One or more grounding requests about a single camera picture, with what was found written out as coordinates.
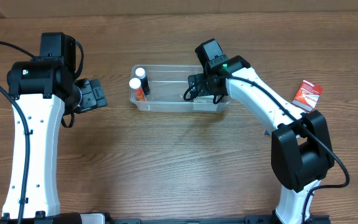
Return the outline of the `white medicine box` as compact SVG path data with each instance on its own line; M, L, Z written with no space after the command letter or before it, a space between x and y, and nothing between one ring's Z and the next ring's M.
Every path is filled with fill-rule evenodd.
M199 96L193 100L193 110L198 112L216 112L218 106L213 103L213 95Z

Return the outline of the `orange tube white cap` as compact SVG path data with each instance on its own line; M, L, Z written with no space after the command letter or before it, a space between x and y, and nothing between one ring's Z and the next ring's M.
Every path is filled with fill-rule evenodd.
M142 83L139 78L131 78L129 81L130 88L134 91L137 100L147 101L145 93L142 89Z

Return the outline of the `black tube white cap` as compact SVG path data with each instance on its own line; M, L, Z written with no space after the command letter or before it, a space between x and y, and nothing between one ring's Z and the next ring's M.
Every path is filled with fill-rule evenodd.
M148 81L145 69L142 68L142 67L136 68L135 75L141 82L141 87L142 87L142 89L144 91L144 94L149 95L150 94L150 87L149 87L149 81Z

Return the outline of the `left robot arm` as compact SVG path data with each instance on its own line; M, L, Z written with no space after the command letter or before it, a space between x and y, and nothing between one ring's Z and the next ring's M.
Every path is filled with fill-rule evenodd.
M57 191L57 146L60 128L74 117L106 106L97 79L81 78L81 44L62 32L46 32L40 53L16 62L7 73L15 134L9 190L1 223L109 223L106 212L62 213Z

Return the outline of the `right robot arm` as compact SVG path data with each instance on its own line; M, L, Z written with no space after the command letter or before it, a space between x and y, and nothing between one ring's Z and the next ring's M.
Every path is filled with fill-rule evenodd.
M195 48L202 73L188 77L191 99L224 96L242 103L271 136L271 166L282 188L271 216L247 217L247 223L330 223L329 216L312 215L313 191L334 165L324 116L306 113L274 92L241 56L229 58L215 39Z

